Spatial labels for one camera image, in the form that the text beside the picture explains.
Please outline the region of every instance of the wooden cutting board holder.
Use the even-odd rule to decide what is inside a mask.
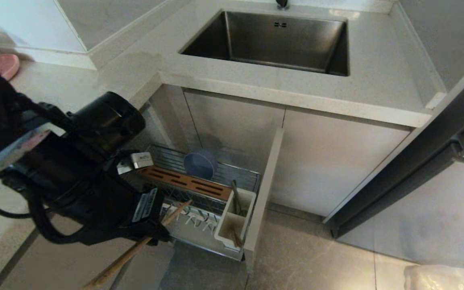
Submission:
[[[158,166],[146,167],[138,170],[137,173],[147,178],[159,180],[175,187],[188,189],[190,191],[195,191],[224,201],[228,201],[228,197],[232,192],[231,187],[181,174]]]

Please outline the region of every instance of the dish rack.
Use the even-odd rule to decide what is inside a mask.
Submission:
[[[151,154],[155,166],[186,174],[184,169],[184,156],[186,154],[184,152],[157,144],[149,145],[145,151]],[[236,181],[239,189],[258,194],[261,182],[260,173],[219,162],[211,181],[230,186],[233,180]],[[193,201],[188,209],[182,212],[178,222],[168,226],[172,237],[219,255],[237,260],[242,259],[242,250],[238,251],[233,247],[226,247],[222,241],[214,238],[215,230],[224,214],[227,201],[188,189],[173,187],[150,178],[142,178],[142,183],[149,187],[158,187],[162,192],[164,195],[163,214],[170,209],[173,210],[174,206],[181,202]]]

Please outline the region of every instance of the white wall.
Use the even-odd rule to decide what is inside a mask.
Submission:
[[[88,49],[165,0],[58,0]]]
[[[85,51],[55,0],[0,0],[0,44]]]
[[[276,3],[276,0],[244,0]],[[289,0],[290,5],[316,6],[334,9],[389,13],[397,0]]]
[[[447,90],[464,76],[464,0],[400,0]]]

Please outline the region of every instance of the faucet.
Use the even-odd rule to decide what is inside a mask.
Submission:
[[[289,9],[289,0],[277,0],[277,8],[279,10],[287,10]]]

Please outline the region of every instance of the blue bowl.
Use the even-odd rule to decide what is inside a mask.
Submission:
[[[184,168],[190,176],[210,180],[218,170],[218,161],[209,150],[199,149],[186,155]]]

